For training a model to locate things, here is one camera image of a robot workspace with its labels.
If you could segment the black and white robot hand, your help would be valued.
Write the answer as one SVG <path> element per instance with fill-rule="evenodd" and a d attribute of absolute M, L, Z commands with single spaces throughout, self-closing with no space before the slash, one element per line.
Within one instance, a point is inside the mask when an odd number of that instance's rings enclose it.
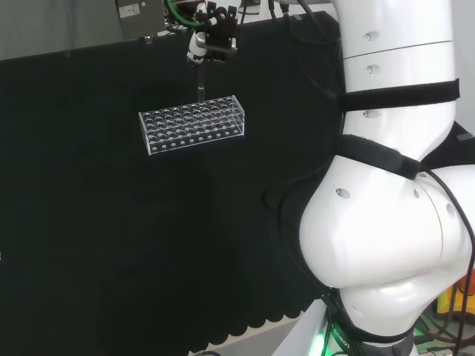
<path fill-rule="evenodd" d="M 199 67 L 205 61 L 225 62 L 238 50 L 239 1 L 199 1 L 194 16 L 198 27 L 193 29 L 187 61 Z"/>

